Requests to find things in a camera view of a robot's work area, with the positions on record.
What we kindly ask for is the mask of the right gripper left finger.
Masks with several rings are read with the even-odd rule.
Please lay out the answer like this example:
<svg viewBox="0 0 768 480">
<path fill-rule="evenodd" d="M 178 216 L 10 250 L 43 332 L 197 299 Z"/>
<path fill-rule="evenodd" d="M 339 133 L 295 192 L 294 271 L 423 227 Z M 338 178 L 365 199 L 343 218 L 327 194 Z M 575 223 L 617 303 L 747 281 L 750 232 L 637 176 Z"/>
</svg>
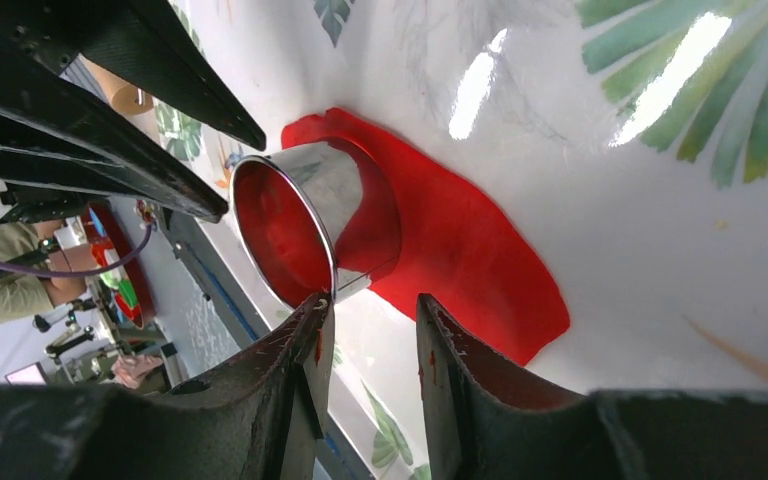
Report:
<svg viewBox="0 0 768 480">
<path fill-rule="evenodd" d="M 325 436 L 334 305 L 161 395 L 0 385 L 0 479 L 309 479 Z"/>
</svg>

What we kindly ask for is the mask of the wooden rolling pin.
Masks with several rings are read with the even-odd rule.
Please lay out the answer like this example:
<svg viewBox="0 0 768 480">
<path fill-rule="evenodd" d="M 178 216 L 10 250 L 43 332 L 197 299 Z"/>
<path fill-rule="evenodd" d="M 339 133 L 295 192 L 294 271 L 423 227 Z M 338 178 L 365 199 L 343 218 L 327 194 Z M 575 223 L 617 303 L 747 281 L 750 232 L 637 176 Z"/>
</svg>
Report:
<svg viewBox="0 0 768 480">
<path fill-rule="evenodd" d="M 142 115 L 153 109 L 153 97 L 144 90 L 84 57 L 81 57 L 80 61 L 98 83 L 104 97 L 117 113 L 131 117 Z"/>
</svg>

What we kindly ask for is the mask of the red dough piece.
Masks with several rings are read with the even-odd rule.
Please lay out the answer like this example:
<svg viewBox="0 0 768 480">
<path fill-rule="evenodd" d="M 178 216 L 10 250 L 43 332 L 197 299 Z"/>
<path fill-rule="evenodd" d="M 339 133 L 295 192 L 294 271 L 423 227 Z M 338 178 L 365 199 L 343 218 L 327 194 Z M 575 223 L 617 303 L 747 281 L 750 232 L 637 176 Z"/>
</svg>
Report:
<svg viewBox="0 0 768 480">
<path fill-rule="evenodd" d="M 414 318 L 418 295 L 430 293 L 470 333 L 520 366 L 569 329 L 560 287 L 483 191 L 341 108 L 301 117 L 281 133 L 285 148 L 325 140 L 359 147 L 393 189 L 402 248 L 394 270 L 373 279 L 376 295 Z"/>
</svg>

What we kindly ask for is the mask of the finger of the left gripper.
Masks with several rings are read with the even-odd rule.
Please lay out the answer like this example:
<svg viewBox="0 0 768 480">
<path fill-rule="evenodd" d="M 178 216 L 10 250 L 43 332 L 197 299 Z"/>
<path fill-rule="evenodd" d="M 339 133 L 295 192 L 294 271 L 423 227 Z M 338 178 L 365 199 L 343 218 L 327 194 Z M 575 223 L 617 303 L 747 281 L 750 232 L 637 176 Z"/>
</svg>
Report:
<svg viewBox="0 0 768 480">
<path fill-rule="evenodd" d="M 167 1 L 74 1 L 93 63 L 257 150 L 266 134 L 207 62 Z"/>
<path fill-rule="evenodd" d="M 0 1 L 0 202 L 10 220 L 76 214 L 109 196 L 215 222 L 227 202 L 108 102 L 64 78 L 74 1 Z"/>
</svg>

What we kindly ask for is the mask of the small round metal cup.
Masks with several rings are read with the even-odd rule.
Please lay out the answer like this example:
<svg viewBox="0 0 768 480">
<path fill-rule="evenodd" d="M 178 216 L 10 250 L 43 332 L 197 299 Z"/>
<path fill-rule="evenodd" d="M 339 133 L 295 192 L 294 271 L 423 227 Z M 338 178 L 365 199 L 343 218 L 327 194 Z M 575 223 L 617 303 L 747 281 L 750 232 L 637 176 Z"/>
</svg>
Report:
<svg viewBox="0 0 768 480">
<path fill-rule="evenodd" d="M 344 300 L 391 274 L 401 257 L 393 187 L 347 140 L 244 157 L 232 170 L 230 205 L 257 273 L 291 308 L 317 293 Z"/>
</svg>

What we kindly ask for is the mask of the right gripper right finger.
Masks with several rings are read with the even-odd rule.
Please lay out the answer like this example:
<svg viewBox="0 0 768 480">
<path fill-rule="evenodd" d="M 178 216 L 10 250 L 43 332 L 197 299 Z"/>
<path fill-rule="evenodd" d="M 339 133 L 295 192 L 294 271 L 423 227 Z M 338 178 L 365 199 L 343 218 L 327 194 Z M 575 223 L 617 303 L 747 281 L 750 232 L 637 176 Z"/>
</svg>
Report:
<svg viewBox="0 0 768 480">
<path fill-rule="evenodd" d="M 514 364 L 429 294 L 416 315 L 435 479 L 768 479 L 768 392 L 581 395 Z"/>
</svg>

